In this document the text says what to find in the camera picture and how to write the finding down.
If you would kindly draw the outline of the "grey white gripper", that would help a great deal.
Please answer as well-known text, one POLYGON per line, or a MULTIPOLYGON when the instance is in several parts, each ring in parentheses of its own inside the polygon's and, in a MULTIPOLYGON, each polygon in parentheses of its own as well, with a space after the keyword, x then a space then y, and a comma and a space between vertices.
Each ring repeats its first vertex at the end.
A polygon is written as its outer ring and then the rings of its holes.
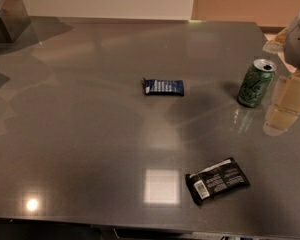
MULTIPOLYGON (((284 28, 263 46, 271 54, 283 54, 285 62, 300 69, 300 12, 288 28, 284 28)), ((274 87, 263 131, 270 136, 286 132, 300 116, 300 70, 280 77, 274 87)))

